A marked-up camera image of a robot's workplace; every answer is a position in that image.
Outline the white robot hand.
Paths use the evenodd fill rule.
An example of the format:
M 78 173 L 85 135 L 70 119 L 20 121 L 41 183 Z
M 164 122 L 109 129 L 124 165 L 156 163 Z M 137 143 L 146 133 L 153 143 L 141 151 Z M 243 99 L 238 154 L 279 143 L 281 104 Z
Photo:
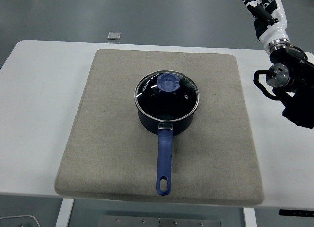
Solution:
M 254 18 L 257 39 L 266 47 L 278 40 L 289 40 L 286 34 L 287 19 L 280 0 L 242 0 Z

